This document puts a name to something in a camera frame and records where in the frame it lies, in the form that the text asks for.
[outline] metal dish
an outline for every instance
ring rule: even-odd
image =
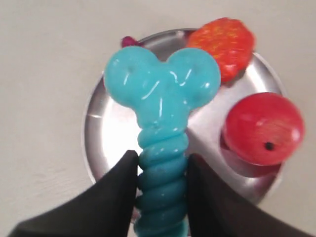
[[[178,29],[161,32],[141,42],[164,61],[171,53],[185,46],[188,35],[193,31]],[[226,114],[238,100],[265,91],[284,94],[276,73],[254,52],[251,63],[234,83],[221,86],[211,103],[191,113],[187,130],[190,141],[188,153],[204,156],[224,181],[255,204],[276,186],[282,165],[264,167],[241,161],[222,145],[221,128]],[[93,181],[109,171],[126,150],[141,152],[137,145],[139,132],[134,112],[114,102],[101,79],[90,98],[83,133],[86,161]]]

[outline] pink candy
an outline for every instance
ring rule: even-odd
[[[139,43],[137,40],[135,40],[131,36],[125,36],[120,43],[122,48],[128,47],[128,46],[142,46],[141,43]]]

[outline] black tongs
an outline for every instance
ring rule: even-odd
[[[138,156],[127,151],[102,179],[64,205],[19,223],[9,237],[126,237],[135,204]],[[187,170],[192,237],[311,237],[233,191],[199,155]]]

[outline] blue ridged stem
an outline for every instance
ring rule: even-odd
[[[149,50],[126,47],[108,62],[105,87],[119,104],[134,110],[142,129],[136,207],[138,237],[185,237],[187,166],[185,129],[189,112],[210,102],[220,86],[215,60],[197,48],[185,48],[160,62]]]

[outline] white table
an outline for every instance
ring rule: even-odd
[[[0,236],[91,185],[83,111],[122,36],[236,17],[301,108],[306,141],[260,207],[316,235],[315,0],[0,0]]]

